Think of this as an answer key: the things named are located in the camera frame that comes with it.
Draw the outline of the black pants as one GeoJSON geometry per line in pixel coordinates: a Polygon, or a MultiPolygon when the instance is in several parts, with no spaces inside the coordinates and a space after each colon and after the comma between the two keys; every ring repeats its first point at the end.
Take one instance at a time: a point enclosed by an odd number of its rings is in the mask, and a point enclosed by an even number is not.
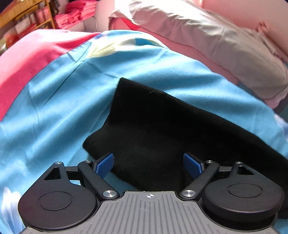
{"type": "Polygon", "coordinates": [[[242,127],[129,79],[117,85],[104,125],[87,137],[94,157],[115,157],[113,173],[144,191],[180,192],[192,182],[183,156],[241,161],[287,191],[287,159],[242,127]]]}

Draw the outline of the blue floral bed sheet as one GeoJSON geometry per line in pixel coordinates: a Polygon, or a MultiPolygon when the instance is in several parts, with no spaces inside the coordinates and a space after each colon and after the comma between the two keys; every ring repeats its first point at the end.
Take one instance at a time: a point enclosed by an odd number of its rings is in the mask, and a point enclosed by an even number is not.
{"type": "Polygon", "coordinates": [[[180,192],[140,190],[114,167],[97,175],[83,143],[122,78],[220,116],[287,159],[279,115],[153,36],[37,30],[1,55],[1,233],[287,233],[287,191],[241,161],[203,161],[180,192]]]}

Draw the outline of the grey pillow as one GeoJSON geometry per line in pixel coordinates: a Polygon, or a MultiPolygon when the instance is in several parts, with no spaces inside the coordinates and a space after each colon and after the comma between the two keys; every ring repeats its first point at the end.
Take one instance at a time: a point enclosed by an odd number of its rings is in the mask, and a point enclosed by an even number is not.
{"type": "Polygon", "coordinates": [[[274,43],[191,1],[129,1],[110,15],[109,28],[149,33],[272,107],[287,96],[286,56],[274,43]]]}

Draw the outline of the pink red clothes pile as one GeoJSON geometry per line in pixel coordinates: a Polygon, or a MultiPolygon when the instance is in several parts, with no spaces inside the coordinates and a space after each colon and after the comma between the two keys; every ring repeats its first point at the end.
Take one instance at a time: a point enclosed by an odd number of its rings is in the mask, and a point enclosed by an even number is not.
{"type": "Polygon", "coordinates": [[[57,29],[69,29],[95,14],[97,1],[71,1],[65,7],[65,12],[54,16],[57,29]]]}

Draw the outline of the wooden shelf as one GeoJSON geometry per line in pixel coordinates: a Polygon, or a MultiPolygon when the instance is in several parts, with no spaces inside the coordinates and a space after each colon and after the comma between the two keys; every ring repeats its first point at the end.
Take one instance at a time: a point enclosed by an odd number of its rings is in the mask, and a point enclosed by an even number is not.
{"type": "Polygon", "coordinates": [[[1,13],[1,40],[9,46],[37,29],[55,29],[50,1],[13,1],[1,13]]]}

